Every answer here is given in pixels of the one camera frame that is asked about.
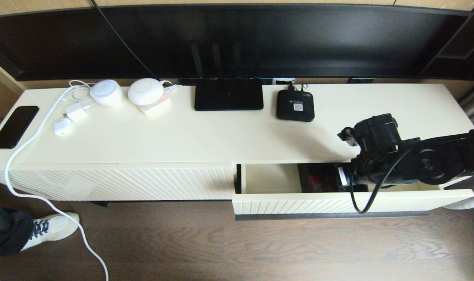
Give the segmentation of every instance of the black shoelace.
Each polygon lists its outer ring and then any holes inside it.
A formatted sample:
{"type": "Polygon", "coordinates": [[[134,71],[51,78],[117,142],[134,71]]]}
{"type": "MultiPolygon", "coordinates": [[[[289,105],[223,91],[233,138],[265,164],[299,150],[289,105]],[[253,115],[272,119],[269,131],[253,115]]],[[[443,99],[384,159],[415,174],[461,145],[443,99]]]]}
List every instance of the black shoelace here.
{"type": "Polygon", "coordinates": [[[44,233],[48,233],[48,226],[49,226],[48,221],[40,221],[40,222],[34,222],[34,226],[32,228],[32,235],[30,235],[30,240],[32,240],[32,237],[36,237],[38,235],[43,235],[44,233]]]}

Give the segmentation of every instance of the hardwood floor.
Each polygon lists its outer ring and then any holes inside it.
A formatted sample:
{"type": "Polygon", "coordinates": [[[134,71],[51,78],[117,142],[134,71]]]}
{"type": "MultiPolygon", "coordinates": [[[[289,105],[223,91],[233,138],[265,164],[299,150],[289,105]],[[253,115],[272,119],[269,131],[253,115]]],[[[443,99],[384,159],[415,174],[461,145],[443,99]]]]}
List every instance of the hardwood floor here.
{"type": "MultiPolygon", "coordinates": [[[[426,217],[235,221],[229,201],[57,201],[81,216],[111,280],[474,281],[474,210],[426,217]]],[[[51,209],[12,197],[34,217],[51,209]]],[[[0,258],[0,280],[104,280],[79,233],[0,258]]]]}

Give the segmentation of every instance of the white sneaker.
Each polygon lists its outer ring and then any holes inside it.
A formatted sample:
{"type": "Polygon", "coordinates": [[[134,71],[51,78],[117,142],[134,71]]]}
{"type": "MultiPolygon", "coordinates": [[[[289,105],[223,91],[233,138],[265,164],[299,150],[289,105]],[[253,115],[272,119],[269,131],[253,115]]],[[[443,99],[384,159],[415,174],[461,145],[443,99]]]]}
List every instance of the white sneaker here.
{"type": "MultiPolygon", "coordinates": [[[[75,212],[68,212],[67,215],[79,222],[79,215],[75,212]]],[[[62,240],[78,229],[75,222],[60,214],[34,219],[33,223],[32,235],[20,251],[39,245],[42,242],[62,240]]]]}

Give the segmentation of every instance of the smartphone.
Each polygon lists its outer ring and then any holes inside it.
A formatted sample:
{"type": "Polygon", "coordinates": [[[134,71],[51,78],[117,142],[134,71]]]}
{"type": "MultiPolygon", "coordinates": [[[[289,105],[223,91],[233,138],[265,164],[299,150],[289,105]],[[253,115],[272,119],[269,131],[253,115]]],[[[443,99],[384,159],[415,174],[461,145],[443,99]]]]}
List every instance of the smartphone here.
{"type": "Polygon", "coordinates": [[[38,111],[35,105],[17,107],[0,130],[0,149],[16,147],[38,111]]]}

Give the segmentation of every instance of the black cable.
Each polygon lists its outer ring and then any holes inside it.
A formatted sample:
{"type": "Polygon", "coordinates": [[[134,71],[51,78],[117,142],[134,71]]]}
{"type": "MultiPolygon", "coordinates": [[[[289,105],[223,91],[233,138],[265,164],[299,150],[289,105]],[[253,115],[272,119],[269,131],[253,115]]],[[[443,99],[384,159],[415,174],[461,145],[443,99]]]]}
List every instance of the black cable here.
{"type": "Polygon", "coordinates": [[[371,197],[369,198],[369,201],[367,201],[367,204],[365,205],[363,210],[360,210],[357,206],[357,203],[355,202],[355,194],[353,193],[353,176],[355,175],[355,172],[358,169],[358,165],[355,165],[355,168],[353,169],[353,172],[351,173],[350,176],[350,196],[351,196],[351,202],[353,203],[353,207],[358,213],[366,213],[372,206],[372,203],[374,203],[374,199],[376,199],[376,195],[378,194],[381,186],[385,182],[385,180],[388,178],[389,174],[393,171],[393,169],[400,163],[400,161],[410,153],[413,149],[423,145],[423,144],[428,144],[429,142],[447,142],[447,141],[453,141],[456,139],[462,139],[463,137],[467,137],[470,135],[470,133],[463,133],[460,135],[447,135],[445,137],[434,137],[433,139],[425,139],[421,142],[418,142],[417,144],[409,147],[407,150],[405,150],[393,163],[388,167],[387,171],[383,174],[383,176],[380,178],[378,183],[376,184],[376,187],[374,187],[374,190],[372,191],[371,197]]]}
{"type": "Polygon", "coordinates": [[[112,28],[112,31],[114,31],[114,33],[117,35],[117,37],[119,38],[119,40],[121,40],[121,42],[123,43],[123,45],[126,47],[126,49],[128,49],[128,51],[130,51],[131,55],[133,55],[133,57],[135,57],[135,59],[138,60],[138,62],[140,64],[142,64],[142,66],[148,71],[148,73],[150,73],[150,75],[152,75],[152,78],[155,78],[156,80],[160,80],[159,78],[157,78],[157,76],[155,76],[155,74],[153,74],[153,72],[142,62],[141,59],[139,59],[139,57],[137,57],[137,55],[130,49],[130,47],[128,46],[128,44],[126,44],[126,42],[124,42],[123,38],[119,35],[119,33],[116,31],[116,29],[112,26],[112,24],[110,23],[110,21],[107,19],[107,17],[105,16],[105,14],[103,14],[102,10],[100,9],[100,7],[98,7],[98,5],[96,4],[96,2],[94,0],[91,0],[91,2],[93,3],[94,7],[98,10],[98,12],[102,15],[102,18],[109,24],[109,27],[112,28]]]}

